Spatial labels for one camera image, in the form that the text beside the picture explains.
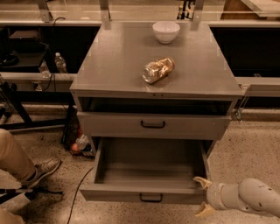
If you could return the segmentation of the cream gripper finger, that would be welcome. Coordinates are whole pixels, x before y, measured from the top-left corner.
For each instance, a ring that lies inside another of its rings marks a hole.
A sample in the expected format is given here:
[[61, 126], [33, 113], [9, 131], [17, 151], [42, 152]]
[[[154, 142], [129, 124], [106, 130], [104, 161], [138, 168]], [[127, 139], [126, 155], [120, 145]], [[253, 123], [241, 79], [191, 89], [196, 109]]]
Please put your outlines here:
[[197, 218], [206, 218], [210, 215], [213, 215], [215, 212], [215, 209], [206, 202], [202, 202], [199, 206], [199, 210], [195, 214]]
[[207, 189], [213, 183], [212, 181], [202, 177], [194, 177], [193, 180], [200, 183], [203, 189]]

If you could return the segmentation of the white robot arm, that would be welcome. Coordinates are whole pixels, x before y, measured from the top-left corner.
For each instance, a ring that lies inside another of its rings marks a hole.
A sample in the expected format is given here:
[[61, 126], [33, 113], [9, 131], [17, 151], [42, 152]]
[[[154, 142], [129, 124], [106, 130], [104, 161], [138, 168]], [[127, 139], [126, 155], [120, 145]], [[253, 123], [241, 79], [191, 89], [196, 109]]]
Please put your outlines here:
[[280, 217], [280, 194], [259, 179], [245, 178], [238, 184], [212, 182], [202, 177], [194, 177], [193, 180], [206, 191], [206, 201], [201, 203], [197, 217], [232, 209]]

